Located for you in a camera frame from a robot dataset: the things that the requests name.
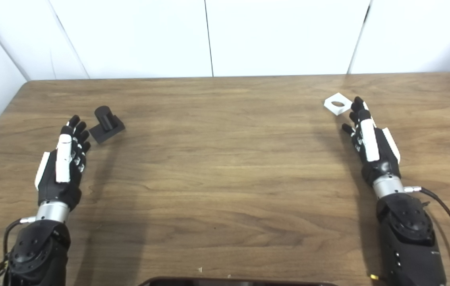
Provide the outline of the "white and black left hand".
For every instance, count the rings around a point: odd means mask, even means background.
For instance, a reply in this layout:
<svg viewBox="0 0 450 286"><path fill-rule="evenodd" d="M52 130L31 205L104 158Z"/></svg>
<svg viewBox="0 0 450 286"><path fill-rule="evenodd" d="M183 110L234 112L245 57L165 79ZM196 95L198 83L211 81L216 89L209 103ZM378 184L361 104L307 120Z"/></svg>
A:
<svg viewBox="0 0 450 286"><path fill-rule="evenodd" d="M43 153L35 177L39 205L59 201L72 211L80 203L80 182L91 148L89 136L86 123L78 115L63 125L56 148Z"/></svg>

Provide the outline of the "white and black right hand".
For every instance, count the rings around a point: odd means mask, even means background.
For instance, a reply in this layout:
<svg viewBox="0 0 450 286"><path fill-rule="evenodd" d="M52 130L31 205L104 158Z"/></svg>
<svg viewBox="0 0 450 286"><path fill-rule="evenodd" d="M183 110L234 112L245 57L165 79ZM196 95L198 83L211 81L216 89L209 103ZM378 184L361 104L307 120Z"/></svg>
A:
<svg viewBox="0 0 450 286"><path fill-rule="evenodd" d="M351 104L350 120L342 130L351 138L361 161L361 176L370 186L381 177L401 179L400 156L388 128L378 128L371 112L361 97Z"/></svg>

